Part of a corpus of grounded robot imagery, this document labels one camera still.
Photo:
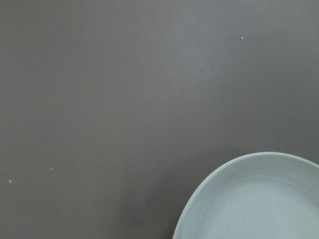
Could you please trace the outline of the cream round plate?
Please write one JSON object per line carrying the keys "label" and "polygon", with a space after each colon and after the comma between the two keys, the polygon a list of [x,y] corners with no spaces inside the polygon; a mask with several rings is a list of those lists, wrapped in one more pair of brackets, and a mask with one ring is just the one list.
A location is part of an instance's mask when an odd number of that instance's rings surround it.
{"label": "cream round plate", "polygon": [[319,167],[298,156],[260,152],[214,170],[185,205],[175,239],[316,239]]}

